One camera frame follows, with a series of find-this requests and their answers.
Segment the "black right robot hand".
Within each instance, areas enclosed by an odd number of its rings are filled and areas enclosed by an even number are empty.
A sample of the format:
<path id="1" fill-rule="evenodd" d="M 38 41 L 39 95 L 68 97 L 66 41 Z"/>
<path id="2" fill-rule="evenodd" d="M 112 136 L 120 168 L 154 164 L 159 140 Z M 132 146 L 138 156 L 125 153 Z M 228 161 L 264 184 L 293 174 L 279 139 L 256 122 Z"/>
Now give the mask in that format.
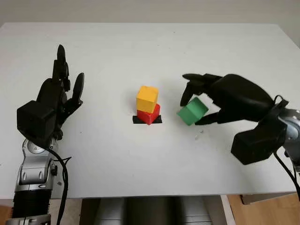
<path id="1" fill-rule="evenodd" d="M 274 106 L 271 96 L 260 86 L 235 74 L 183 74 L 187 85 L 180 106 L 186 106 L 193 95 L 207 94 L 220 110 L 202 117 L 196 125 L 228 123 L 239 120 L 259 122 Z"/>

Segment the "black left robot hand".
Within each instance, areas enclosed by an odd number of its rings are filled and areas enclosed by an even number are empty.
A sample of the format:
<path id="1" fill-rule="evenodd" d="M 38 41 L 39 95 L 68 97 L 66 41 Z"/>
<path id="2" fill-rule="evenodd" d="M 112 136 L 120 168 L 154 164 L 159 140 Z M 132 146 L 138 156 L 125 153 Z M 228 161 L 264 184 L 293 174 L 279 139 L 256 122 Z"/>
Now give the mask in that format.
<path id="1" fill-rule="evenodd" d="M 84 87 L 84 73 L 80 73 L 75 81 L 73 95 L 68 99 L 66 93 L 71 89 L 69 68 L 66 61 L 65 48 L 59 45 L 57 59 L 53 63 L 52 78 L 43 82 L 37 101 L 54 110 L 55 122 L 51 137 L 61 140 L 63 132 L 61 127 L 67 118 L 82 104 L 81 95 Z"/>

